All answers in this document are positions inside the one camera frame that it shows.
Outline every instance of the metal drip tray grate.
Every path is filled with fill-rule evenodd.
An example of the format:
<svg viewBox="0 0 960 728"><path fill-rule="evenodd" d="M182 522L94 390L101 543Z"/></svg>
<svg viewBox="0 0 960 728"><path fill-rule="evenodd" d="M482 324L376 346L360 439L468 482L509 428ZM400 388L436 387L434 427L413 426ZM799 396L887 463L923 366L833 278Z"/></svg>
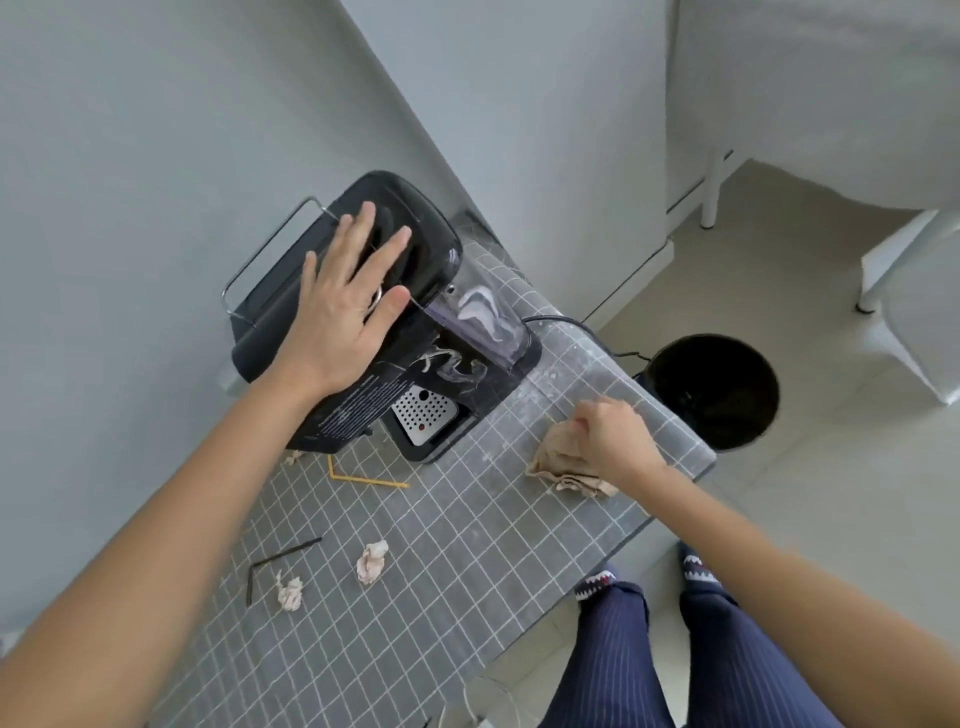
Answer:
<svg viewBox="0 0 960 728"><path fill-rule="evenodd" d="M457 417L455 401L416 384L404 392L391 409L416 446L423 445Z"/></svg>

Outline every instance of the ring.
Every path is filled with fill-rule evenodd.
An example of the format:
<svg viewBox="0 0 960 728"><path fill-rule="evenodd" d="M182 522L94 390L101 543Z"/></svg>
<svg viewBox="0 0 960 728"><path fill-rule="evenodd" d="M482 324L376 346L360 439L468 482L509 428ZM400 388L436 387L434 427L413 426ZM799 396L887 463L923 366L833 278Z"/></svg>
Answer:
<svg viewBox="0 0 960 728"><path fill-rule="evenodd" d="M370 301L370 305L367 306L367 315L373 313L373 310L376 308L376 305L380 303L380 299L383 298L383 284L381 283L376 287L376 292L373 293L373 299Z"/></svg>

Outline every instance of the chair leg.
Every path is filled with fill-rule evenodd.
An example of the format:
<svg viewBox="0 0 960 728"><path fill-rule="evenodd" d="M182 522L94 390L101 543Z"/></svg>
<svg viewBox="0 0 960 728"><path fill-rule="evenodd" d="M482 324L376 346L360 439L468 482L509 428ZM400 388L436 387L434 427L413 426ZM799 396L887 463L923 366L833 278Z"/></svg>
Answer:
<svg viewBox="0 0 960 728"><path fill-rule="evenodd" d="M704 179L704 206L700 211L700 227L710 230L717 221L720 204L720 182L723 181L724 153L719 148L710 150L707 176Z"/></svg>

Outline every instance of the coffee machine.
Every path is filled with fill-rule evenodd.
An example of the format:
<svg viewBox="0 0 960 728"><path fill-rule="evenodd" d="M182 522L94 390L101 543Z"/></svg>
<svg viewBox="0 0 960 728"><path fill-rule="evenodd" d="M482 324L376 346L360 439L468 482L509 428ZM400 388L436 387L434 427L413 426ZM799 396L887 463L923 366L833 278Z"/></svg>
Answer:
<svg viewBox="0 0 960 728"><path fill-rule="evenodd" d="M335 453L382 419L400 452L431 461L489 415L540 361L540 341L498 294L497 283L464 256L456 231L412 184L370 172L330 205L308 198L231 279L222 298L264 249L310 205L319 216L236 306L227 304L235 373L247 382L273 361L297 314L307 251L319 258L345 213L369 200L376 217L360 265L401 226L410 243L383 281L402 284L411 302L356 383L322 400L290 440L290 449Z"/></svg>

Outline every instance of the striped pants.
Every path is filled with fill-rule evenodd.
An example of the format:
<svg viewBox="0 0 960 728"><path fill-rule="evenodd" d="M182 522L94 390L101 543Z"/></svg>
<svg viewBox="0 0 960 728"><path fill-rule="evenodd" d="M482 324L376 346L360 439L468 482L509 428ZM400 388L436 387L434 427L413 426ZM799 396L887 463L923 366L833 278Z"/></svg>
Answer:
<svg viewBox="0 0 960 728"><path fill-rule="evenodd" d="M839 728L780 649L715 593L684 593L690 728ZM617 582L580 604L577 643L540 728L675 728L654 672L640 588Z"/></svg>

